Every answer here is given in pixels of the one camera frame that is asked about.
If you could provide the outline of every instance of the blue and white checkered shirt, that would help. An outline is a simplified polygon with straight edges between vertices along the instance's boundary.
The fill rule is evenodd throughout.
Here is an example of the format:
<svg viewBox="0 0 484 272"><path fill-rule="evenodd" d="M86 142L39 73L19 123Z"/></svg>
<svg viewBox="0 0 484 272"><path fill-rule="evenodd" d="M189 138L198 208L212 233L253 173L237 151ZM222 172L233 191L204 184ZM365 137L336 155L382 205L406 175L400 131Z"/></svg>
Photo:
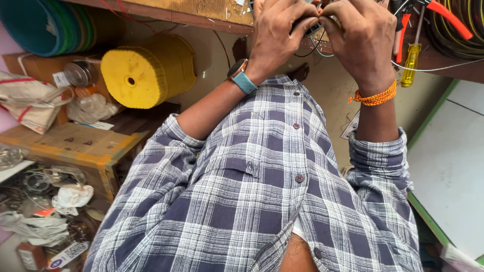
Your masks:
<svg viewBox="0 0 484 272"><path fill-rule="evenodd" d="M346 180L323 111L287 76L266 80L205 141L172 115L134 161L85 271L277 271L298 215L320 271L421 271L405 133L351 134L349 146Z"/></svg>

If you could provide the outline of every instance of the bare foot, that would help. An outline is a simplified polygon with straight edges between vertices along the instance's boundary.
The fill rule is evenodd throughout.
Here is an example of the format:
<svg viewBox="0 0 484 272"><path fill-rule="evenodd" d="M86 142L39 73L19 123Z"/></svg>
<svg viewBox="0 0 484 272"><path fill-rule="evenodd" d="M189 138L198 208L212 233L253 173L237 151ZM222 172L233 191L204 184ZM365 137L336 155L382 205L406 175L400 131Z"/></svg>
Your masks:
<svg viewBox="0 0 484 272"><path fill-rule="evenodd" d="M299 82L302 82L307 78L308 73L309 73L309 64L305 63L299 66L299 68L297 68L296 70L287 73L287 76L289 76L291 80L297 79Z"/></svg>
<svg viewBox="0 0 484 272"><path fill-rule="evenodd" d="M241 59L248 59L247 56L247 38L239 38L234 42L232 47L232 53L234 54L235 62Z"/></svg>

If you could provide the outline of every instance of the orange pliers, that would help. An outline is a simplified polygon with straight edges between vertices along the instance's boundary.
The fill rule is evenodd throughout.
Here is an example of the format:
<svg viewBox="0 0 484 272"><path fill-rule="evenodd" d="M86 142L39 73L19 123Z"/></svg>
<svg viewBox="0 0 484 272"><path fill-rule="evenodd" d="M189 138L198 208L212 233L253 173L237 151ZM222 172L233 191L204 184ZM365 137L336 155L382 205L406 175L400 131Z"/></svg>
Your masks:
<svg viewBox="0 0 484 272"><path fill-rule="evenodd" d="M462 38L465 40L469 40L472 38L472 33L467 29L467 27L459 20L457 17L452 14L448 9L445 8L444 5L441 3L435 1L435 0L411 0L406 4L405 7L401 9L401 14L402 14L402 33L400 36L400 43L399 43L399 49L398 53L396 55L396 62L400 63L402 61L402 46L403 46L403 36L405 33L405 29L407 29L407 23L410 20L410 15L411 15L411 10L415 6L416 3L419 3L421 5L424 5L427 9L433 10L437 12L438 14L442 15L444 18L446 18L457 30Z"/></svg>

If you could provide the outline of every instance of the rolled-up sleeve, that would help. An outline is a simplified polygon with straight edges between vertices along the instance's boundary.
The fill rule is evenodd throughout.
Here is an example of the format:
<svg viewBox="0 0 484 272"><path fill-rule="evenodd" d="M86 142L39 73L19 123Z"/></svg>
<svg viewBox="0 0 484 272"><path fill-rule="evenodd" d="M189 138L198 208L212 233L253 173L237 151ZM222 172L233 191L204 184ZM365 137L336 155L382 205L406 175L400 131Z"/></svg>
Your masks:
<svg viewBox="0 0 484 272"><path fill-rule="evenodd" d="M84 271L114 271L188 185L203 141L170 115L136 157L91 246Z"/></svg>
<svg viewBox="0 0 484 272"><path fill-rule="evenodd" d="M418 233L407 201L413 183L408 173L407 137L401 128L398 131L399 138L386 143L358 141L355 132L350 134L349 154L355 167L348 173L348 182L356 188L381 237L402 262L412 262L418 260Z"/></svg>

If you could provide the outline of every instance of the watch strap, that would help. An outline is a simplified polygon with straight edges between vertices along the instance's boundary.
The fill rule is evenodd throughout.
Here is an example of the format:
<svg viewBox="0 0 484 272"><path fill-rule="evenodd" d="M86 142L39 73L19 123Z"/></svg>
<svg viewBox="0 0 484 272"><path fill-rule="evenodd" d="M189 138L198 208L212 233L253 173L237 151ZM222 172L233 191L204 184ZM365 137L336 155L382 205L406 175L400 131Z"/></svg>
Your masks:
<svg viewBox="0 0 484 272"><path fill-rule="evenodd" d="M246 94L251 94L253 91L255 91L255 90L257 90L259 88L256 85L254 85L252 83L252 81L250 81L250 79L245 75L244 72L240 72L238 75L236 75L233 78L233 81Z"/></svg>

